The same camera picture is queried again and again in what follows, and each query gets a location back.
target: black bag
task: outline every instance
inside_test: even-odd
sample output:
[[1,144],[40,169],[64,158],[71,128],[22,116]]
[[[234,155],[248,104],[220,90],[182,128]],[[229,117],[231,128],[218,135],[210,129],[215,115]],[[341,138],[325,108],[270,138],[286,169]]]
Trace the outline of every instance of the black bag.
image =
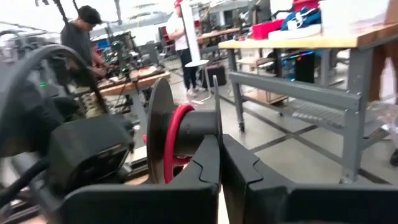
[[[218,86],[223,86],[226,84],[225,67],[223,65],[207,66],[207,73],[209,75],[210,87],[214,87],[213,75],[217,76]],[[202,70],[200,70],[200,80],[202,82],[202,87],[207,88],[206,78],[204,77]]]

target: black t-shirt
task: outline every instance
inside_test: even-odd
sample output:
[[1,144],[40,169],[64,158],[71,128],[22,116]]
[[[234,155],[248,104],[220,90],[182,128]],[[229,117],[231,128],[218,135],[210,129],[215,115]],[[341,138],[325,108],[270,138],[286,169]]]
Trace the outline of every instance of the black t-shirt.
[[[70,22],[61,31],[61,44],[75,50],[82,59],[91,66],[91,41],[87,32],[81,31],[74,23]],[[88,76],[79,70],[70,70],[69,75],[80,86],[88,86]]]
[[70,22],[61,31],[61,44],[75,50],[87,63],[91,65],[91,41],[87,32],[81,31],[74,23]]

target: black pants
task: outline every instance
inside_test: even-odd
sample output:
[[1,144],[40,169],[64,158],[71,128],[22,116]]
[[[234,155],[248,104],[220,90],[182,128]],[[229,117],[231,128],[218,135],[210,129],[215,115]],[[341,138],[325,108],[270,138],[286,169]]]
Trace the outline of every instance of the black pants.
[[188,64],[192,61],[191,52],[189,51],[189,49],[184,49],[184,50],[178,50],[177,53],[181,59],[185,87],[187,88],[187,90],[189,90],[190,84],[192,84],[192,87],[196,88],[196,86],[197,86],[197,75],[196,75],[197,68],[196,67],[190,67],[190,68],[185,67],[186,64]]

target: black cap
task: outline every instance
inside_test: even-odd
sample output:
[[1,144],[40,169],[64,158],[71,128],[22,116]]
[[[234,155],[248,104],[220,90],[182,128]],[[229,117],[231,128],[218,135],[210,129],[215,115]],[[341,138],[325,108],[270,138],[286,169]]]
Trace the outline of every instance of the black cap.
[[81,8],[79,8],[78,14],[80,19],[91,25],[97,25],[102,23],[99,12],[91,6],[82,6]]

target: man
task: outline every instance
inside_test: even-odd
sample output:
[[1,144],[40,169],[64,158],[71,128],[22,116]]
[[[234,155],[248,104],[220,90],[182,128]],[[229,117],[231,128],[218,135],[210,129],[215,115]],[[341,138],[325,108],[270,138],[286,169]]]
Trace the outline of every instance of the man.
[[[398,94],[398,41],[392,41],[380,45],[373,50],[372,77],[369,91],[369,102],[380,100],[381,75],[386,65],[386,59],[390,58],[395,72],[395,94]],[[390,164],[398,167],[398,150],[396,149],[390,158]]]
[[169,36],[169,39],[174,40],[175,43],[175,51],[177,55],[180,56],[182,70],[183,70],[183,78],[185,88],[187,89],[188,96],[196,96],[197,89],[197,78],[196,78],[196,67],[185,67],[186,64],[192,61],[191,52],[188,48],[187,37],[185,35],[184,24],[182,21],[182,13],[180,3],[182,0],[177,0],[174,3],[175,11],[173,15],[170,17],[169,21],[167,21],[166,31]]
[[[99,68],[105,66],[105,63],[92,47],[90,31],[100,23],[102,23],[102,20],[98,11],[90,6],[83,6],[78,10],[77,19],[65,25],[61,31],[62,45],[75,50],[90,67],[92,74],[98,78],[102,78],[106,75],[106,71]],[[80,69],[81,68],[79,68],[75,62],[68,62],[69,74],[76,84],[87,86],[87,79],[84,74],[81,74]]]

